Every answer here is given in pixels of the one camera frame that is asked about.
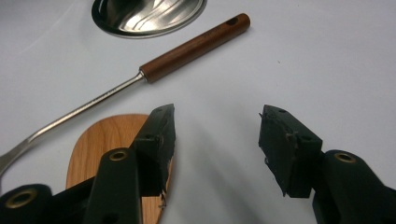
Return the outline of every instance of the hanging hole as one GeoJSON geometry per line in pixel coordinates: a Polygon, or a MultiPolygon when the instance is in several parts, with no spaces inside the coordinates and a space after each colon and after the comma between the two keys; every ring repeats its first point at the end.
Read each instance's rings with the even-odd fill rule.
{"type": "Polygon", "coordinates": [[[343,161],[343,162],[349,162],[349,163],[355,163],[356,159],[354,157],[352,157],[349,154],[346,154],[344,152],[338,152],[335,153],[334,157],[339,160],[339,161],[343,161]]]}
{"type": "Polygon", "coordinates": [[[234,17],[234,18],[232,18],[232,19],[226,21],[226,23],[227,23],[227,25],[235,25],[235,24],[238,23],[238,21],[239,21],[238,18],[237,18],[237,17],[234,17]]]}
{"type": "Polygon", "coordinates": [[[126,151],[116,151],[110,155],[112,161],[122,161],[128,154],[126,151]]]}
{"type": "Polygon", "coordinates": [[[9,198],[6,202],[6,207],[20,208],[34,200],[36,196],[36,189],[25,189],[9,198]]]}

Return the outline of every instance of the ladle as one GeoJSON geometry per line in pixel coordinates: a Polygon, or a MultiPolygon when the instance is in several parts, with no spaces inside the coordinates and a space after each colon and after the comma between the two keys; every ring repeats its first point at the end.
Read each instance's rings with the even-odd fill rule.
{"type": "Polygon", "coordinates": [[[130,38],[167,34],[195,20],[206,0],[96,0],[92,18],[104,31],[130,38]]]}

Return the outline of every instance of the wooden handle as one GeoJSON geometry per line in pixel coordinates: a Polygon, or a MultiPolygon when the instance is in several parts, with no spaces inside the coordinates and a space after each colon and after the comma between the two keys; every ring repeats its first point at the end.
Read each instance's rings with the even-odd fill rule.
{"type": "Polygon", "coordinates": [[[250,26],[247,14],[236,17],[198,35],[194,39],[172,49],[160,57],[140,66],[148,83],[153,83],[210,50],[244,33],[250,26]]]}

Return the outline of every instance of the white table surface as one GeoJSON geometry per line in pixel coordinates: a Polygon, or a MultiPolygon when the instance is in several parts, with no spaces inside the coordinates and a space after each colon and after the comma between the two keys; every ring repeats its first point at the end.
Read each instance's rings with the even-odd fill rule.
{"type": "Polygon", "coordinates": [[[283,197],[258,147],[264,105],[366,160],[396,187],[396,2],[208,0],[172,34],[109,35],[92,0],[0,2],[0,153],[137,73],[139,65],[245,12],[249,30],[153,85],[67,122],[17,160],[3,192],[64,190],[78,137],[96,121],[175,104],[177,169],[163,223],[316,223],[311,199],[283,197]]]}

